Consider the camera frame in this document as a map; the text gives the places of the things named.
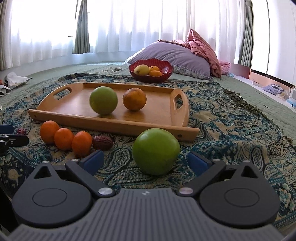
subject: curtain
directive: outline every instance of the curtain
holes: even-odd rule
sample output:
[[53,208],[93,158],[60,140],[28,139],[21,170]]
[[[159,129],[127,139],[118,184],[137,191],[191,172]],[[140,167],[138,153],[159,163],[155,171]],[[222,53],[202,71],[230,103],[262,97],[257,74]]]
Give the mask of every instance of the curtain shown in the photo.
[[87,21],[87,0],[82,0],[80,4],[78,19],[77,19],[76,38],[75,38],[74,47],[73,47],[73,54],[90,52],[89,30],[88,30],[87,22],[88,22]]
[[88,7],[89,41],[96,53],[138,51],[158,39],[185,40],[193,28],[219,59],[238,63],[244,0],[88,0]]
[[12,0],[0,3],[0,70],[10,66],[10,24]]
[[72,54],[75,7],[73,0],[13,0],[7,68]]
[[239,63],[251,67],[253,53],[254,20],[252,0],[245,0],[244,38],[239,56]]

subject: green curtain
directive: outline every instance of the green curtain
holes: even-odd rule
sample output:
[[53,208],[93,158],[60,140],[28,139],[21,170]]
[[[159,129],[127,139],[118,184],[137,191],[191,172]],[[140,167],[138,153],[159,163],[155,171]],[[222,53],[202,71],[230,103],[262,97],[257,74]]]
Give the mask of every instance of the green curtain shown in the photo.
[[89,53],[89,29],[87,20],[87,0],[82,0],[77,18],[76,36],[73,46],[73,54]]
[[6,69],[4,54],[4,17],[7,0],[0,3],[0,70]]
[[252,0],[245,0],[244,37],[239,55],[239,64],[251,67],[253,53],[254,19]]

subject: purple pillow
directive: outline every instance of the purple pillow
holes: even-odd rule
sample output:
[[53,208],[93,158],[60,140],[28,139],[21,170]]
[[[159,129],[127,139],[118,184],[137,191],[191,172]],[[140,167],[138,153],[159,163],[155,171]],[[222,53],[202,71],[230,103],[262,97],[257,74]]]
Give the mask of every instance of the purple pillow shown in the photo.
[[174,67],[173,73],[175,74],[187,75],[202,80],[211,79],[208,61],[191,53],[190,49],[171,43],[152,43],[130,59],[128,63],[133,64],[140,59],[150,58],[170,62]]

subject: tray handle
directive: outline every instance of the tray handle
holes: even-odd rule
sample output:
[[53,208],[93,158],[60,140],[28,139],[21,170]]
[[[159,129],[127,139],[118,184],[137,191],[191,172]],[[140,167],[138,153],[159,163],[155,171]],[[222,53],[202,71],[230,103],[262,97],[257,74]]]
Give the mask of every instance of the tray handle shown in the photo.
[[[51,110],[54,108],[56,105],[58,105],[59,101],[62,101],[63,98],[66,96],[69,96],[70,94],[79,92],[83,86],[74,83],[74,84],[68,84],[68,85],[63,85],[59,88],[56,88],[54,91],[49,93],[39,104],[37,107],[37,110]],[[55,99],[54,96],[57,95],[58,93],[64,91],[64,90],[69,90],[70,93],[65,95],[64,97],[60,99]]]
[[[182,106],[178,109],[177,100],[182,99]],[[187,126],[189,121],[189,102],[186,94],[180,89],[174,89],[170,95],[171,120],[174,126]]]

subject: wooden tray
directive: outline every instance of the wooden tray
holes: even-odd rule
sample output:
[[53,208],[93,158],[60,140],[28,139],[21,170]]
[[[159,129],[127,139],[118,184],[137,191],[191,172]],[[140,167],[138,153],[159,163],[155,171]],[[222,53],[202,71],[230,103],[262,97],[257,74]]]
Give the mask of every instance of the wooden tray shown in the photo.
[[[111,87],[118,97],[118,105],[110,114],[101,116],[89,105],[89,96],[99,86]],[[142,89],[147,96],[146,105],[133,112],[122,103],[123,94],[130,88]],[[59,100],[55,95],[61,91],[70,93]],[[182,98],[178,109],[176,101]],[[59,125],[115,134],[138,136],[150,128],[161,128],[172,133],[180,141],[193,141],[198,128],[187,127],[189,103],[180,89],[133,84],[73,83],[61,86],[48,94],[36,110],[28,110],[34,120],[53,120]]]

